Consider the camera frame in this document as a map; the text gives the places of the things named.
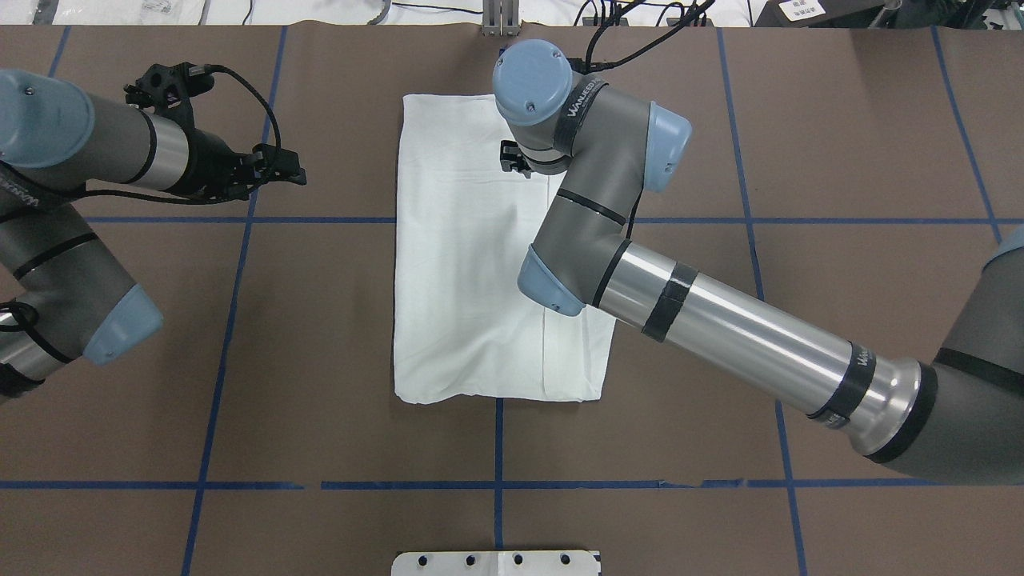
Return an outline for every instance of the label sticker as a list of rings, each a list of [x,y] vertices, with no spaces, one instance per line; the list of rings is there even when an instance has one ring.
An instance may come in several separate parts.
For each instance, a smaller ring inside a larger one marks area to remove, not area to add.
[[[781,2],[778,7],[782,9],[782,13],[790,18],[790,22],[813,18],[825,13],[825,9],[821,7],[818,0],[790,0]]]
[[[169,14],[171,7],[170,0],[145,0],[145,2],[142,2],[142,9],[150,10],[151,12]]]

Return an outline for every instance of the blue tape line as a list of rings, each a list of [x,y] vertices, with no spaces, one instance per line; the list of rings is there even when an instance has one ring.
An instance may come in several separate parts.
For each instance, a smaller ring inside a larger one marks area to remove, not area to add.
[[[697,490],[739,488],[742,481],[707,481],[700,486],[664,480],[523,480],[507,481],[506,490]]]
[[[305,490],[306,487],[294,482],[206,482],[204,490]]]
[[[916,478],[864,478],[793,480],[794,488],[892,488],[899,486],[945,486]]]
[[[732,151],[736,157],[736,176],[739,179],[739,198],[743,203],[743,218],[746,224],[746,242],[750,245],[751,263],[754,265],[754,284],[758,298],[765,299],[764,286],[761,284],[761,261],[758,259],[757,240],[754,237],[754,218],[751,213],[751,199],[746,194],[746,171],[743,169],[743,155],[739,149],[739,128],[736,125],[736,110],[732,101],[732,84],[729,81],[729,64],[725,55],[725,36],[721,28],[715,29],[718,35],[718,54],[722,61],[722,81],[725,84],[725,105],[729,111],[729,128],[732,131]]]
[[[245,216],[88,216],[90,224],[244,224]]]
[[[322,482],[321,490],[377,491],[377,490],[494,490],[495,482],[441,481],[441,482]]]
[[[785,493],[790,498],[790,521],[793,523],[793,542],[797,548],[797,566],[800,569],[800,576],[807,576],[807,556],[804,551],[804,533],[800,528],[797,489],[793,481],[793,461],[790,458],[790,439],[785,431],[785,414],[782,412],[782,403],[777,400],[775,425],[778,427],[778,443],[782,450],[782,469],[785,472]]]
[[[118,480],[6,480],[0,490],[196,490],[196,482],[136,482]]]
[[[180,224],[241,224],[245,216],[89,216],[89,223],[180,223]],[[752,216],[756,224],[984,224],[988,218],[858,218],[858,217],[771,217]],[[254,224],[393,224],[394,216],[253,216]],[[638,224],[745,224],[748,218],[734,216],[646,216]],[[1024,224],[1024,218],[995,218],[998,224]]]
[[[505,399],[495,401],[495,549],[505,547]]]
[[[732,130],[732,148],[736,155],[736,173],[739,178],[739,196],[743,202],[743,217],[746,219],[746,241],[750,245],[751,265],[754,269],[754,284],[757,287],[758,299],[765,299],[764,284],[761,280],[761,261],[758,259],[757,240],[754,236],[754,214],[751,211],[751,199],[746,192],[746,174],[743,170],[743,155],[739,148],[739,128],[736,124],[736,111],[732,100],[732,83],[729,81],[728,56],[725,52],[725,35],[721,28],[715,29],[718,34],[718,53],[722,61],[722,80],[725,84],[725,101],[729,111],[729,127]],[[807,576],[807,559],[804,554],[804,536],[800,528],[800,511],[797,507],[797,491],[790,483],[793,481],[793,467],[790,461],[790,442],[785,434],[785,418],[782,405],[775,401],[775,420],[778,426],[778,443],[782,451],[782,466],[785,470],[786,495],[790,499],[790,520],[793,524],[793,541],[797,551],[797,565],[800,576]]]
[[[69,36],[71,36],[71,27],[66,26],[63,32],[60,34],[60,42],[57,43],[57,51],[53,54],[53,61],[50,63],[50,71],[46,76],[53,78],[53,75],[57,73],[57,66],[60,65],[60,56],[63,56],[63,49],[68,45]]]
[[[971,147],[971,138],[967,135],[967,127],[964,126],[964,118],[961,117],[959,107],[956,105],[956,96],[953,94],[953,85],[949,82],[949,71],[946,69],[946,56],[942,52],[942,42],[939,41],[939,29],[932,27],[932,42],[935,43],[935,53],[939,58],[939,69],[942,71],[942,82],[946,85],[946,95],[949,96],[949,106],[953,109],[953,118],[956,119],[956,128],[959,129],[961,139],[964,140],[964,148],[967,150],[967,158],[971,161],[971,170],[974,172],[974,179],[978,182],[978,190],[981,192],[981,200],[985,204],[985,212],[988,214],[988,221],[992,225],[992,234],[995,241],[1002,244],[1002,234],[995,223],[995,212],[992,211],[992,203],[988,198],[988,191],[985,189],[985,181],[981,177],[981,169],[978,168],[978,161],[974,156],[974,148]]]
[[[278,82],[281,79],[281,65],[285,54],[285,43],[288,39],[288,27],[281,27],[281,38],[278,41],[278,57],[274,61],[273,79],[270,81],[270,97],[267,104],[273,109],[274,100],[278,97]],[[270,119],[263,122],[263,138],[266,142],[270,132]],[[249,255],[249,240],[252,237],[252,219],[256,212],[256,203],[259,201],[259,190],[253,192],[249,199],[249,212],[246,215],[246,229],[242,235],[242,248],[239,250],[239,264],[234,272],[234,286],[231,288],[231,304],[227,313],[227,326],[224,329],[224,343],[220,349],[220,363],[217,367],[217,382],[213,388],[213,401],[210,406],[210,419],[206,428],[206,441],[203,445],[203,459],[200,463],[199,483],[196,490],[196,499],[193,503],[191,522],[188,526],[188,538],[185,541],[184,560],[181,564],[181,576],[188,576],[191,572],[191,559],[196,550],[196,538],[199,533],[199,522],[203,513],[203,496],[205,484],[210,471],[210,455],[213,452],[213,440],[217,429],[217,416],[220,414],[220,401],[224,390],[224,378],[227,374],[227,354],[231,345],[231,338],[234,336],[234,320],[239,312],[239,292],[242,289],[242,275],[245,272],[246,261]]]
[[[253,223],[258,224],[393,224],[394,216],[256,216]]]
[[[487,490],[498,483],[481,481],[322,482],[328,491]],[[119,480],[2,480],[0,490],[198,490],[204,491],[298,491],[294,482],[174,482]],[[664,480],[523,480],[503,481],[502,490],[732,490],[780,488],[916,488],[949,486],[916,478],[826,478],[826,479],[728,479],[706,480],[699,485],[674,484]],[[1011,486],[1024,487],[1024,484]]]

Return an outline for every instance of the folded cloth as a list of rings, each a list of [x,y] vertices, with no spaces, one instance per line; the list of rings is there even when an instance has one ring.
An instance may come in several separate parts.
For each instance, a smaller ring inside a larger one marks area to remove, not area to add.
[[[614,319],[593,307],[565,317],[516,286],[561,177],[502,172],[501,140],[512,135],[493,95],[403,100],[395,394],[415,404],[599,399]]]

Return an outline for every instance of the brown table surface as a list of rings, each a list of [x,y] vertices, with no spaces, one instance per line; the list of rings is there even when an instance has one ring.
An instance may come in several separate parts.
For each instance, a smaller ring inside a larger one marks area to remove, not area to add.
[[[598,57],[654,34],[611,30]],[[590,32],[522,38],[582,54]],[[155,61],[230,66],[272,95],[309,173],[248,205],[79,203],[166,325],[3,407],[0,574],[371,575],[398,551],[501,546],[599,549],[611,575],[1024,573],[1024,488],[902,478],[623,326],[600,402],[394,397],[401,96],[488,92],[507,42],[470,25],[0,28],[0,67],[112,98]],[[695,129],[635,237],[930,360],[1024,222],[1022,48],[687,30],[606,75]],[[197,118],[245,149],[260,110],[219,82]],[[0,278],[0,299],[18,291]]]

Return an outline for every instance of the blue joint cap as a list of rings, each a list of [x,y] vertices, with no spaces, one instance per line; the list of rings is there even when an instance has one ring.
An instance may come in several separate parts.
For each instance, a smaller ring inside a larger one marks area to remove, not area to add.
[[[558,314],[577,316],[586,305],[572,295],[554,274],[551,274],[534,251],[532,245],[526,251],[526,258],[519,269],[519,280],[516,284],[519,285],[519,291],[527,298]]]
[[[1017,227],[1016,230],[1010,233],[1010,236],[1002,240],[1002,244],[999,244],[999,247],[995,249],[995,253],[992,254],[991,258],[988,258],[985,265],[987,266],[992,263],[992,260],[995,258],[998,258],[1007,252],[1013,252],[1018,248],[1024,248],[1024,225]]]
[[[561,110],[572,90],[572,69],[558,46],[525,40],[498,57],[492,80],[502,117],[515,126],[532,126]]]
[[[46,168],[68,160],[92,135],[96,113],[81,88],[22,70],[0,70],[0,161]]]
[[[693,126],[688,120],[650,102],[647,157],[643,170],[644,190],[662,192],[669,186],[692,133]]]
[[[164,317],[157,304],[136,284],[106,315],[82,356],[102,366],[154,335],[163,325]]]

